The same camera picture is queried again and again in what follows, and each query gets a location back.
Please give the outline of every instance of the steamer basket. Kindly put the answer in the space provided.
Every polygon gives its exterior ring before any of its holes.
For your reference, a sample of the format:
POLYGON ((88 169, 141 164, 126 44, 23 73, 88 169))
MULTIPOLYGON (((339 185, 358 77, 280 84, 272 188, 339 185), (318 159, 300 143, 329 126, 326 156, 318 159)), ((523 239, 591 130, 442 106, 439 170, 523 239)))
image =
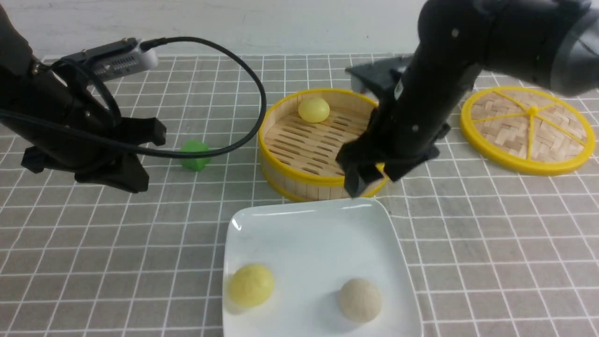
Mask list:
MULTIPOLYGON (((260 163, 268 183, 293 201, 348 198, 343 171, 335 162, 341 145, 366 130, 376 102, 352 91, 314 89, 277 102, 267 111, 258 132, 260 163), (331 113, 311 124, 298 115, 303 99, 322 97, 331 113)), ((362 195, 374 196, 386 179, 373 183, 362 195)))
POLYGON ((464 103, 460 126, 482 155, 525 174, 569 173, 595 148, 593 129, 574 107, 528 88, 479 91, 464 103))

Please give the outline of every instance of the yellow bun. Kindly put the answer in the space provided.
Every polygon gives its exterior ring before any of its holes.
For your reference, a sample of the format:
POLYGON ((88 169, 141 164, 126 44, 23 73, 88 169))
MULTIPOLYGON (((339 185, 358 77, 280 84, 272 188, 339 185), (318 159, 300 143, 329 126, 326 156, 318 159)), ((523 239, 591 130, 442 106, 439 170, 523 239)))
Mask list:
POLYGON ((331 108, 323 98, 307 98, 302 100, 298 107, 301 119, 308 123, 320 123, 327 119, 331 108))
POLYGON ((229 283, 229 298, 239 306, 258 306, 270 297, 273 274, 261 264, 248 264, 235 272, 229 283))

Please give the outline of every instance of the white plate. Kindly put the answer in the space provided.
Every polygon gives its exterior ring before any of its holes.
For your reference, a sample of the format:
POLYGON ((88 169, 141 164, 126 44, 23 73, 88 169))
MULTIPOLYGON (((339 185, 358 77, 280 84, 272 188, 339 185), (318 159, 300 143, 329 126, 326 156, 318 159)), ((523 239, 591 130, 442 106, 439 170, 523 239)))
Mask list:
POLYGON ((229 223, 223 279, 225 337, 421 337, 422 320, 391 219, 376 200, 252 207, 229 223), (239 312, 226 298, 228 279, 249 263, 272 271, 266 303, 239 312), (337 293, 350 278, 375 283, 383 309, 373 321, 345 319, 337 293))

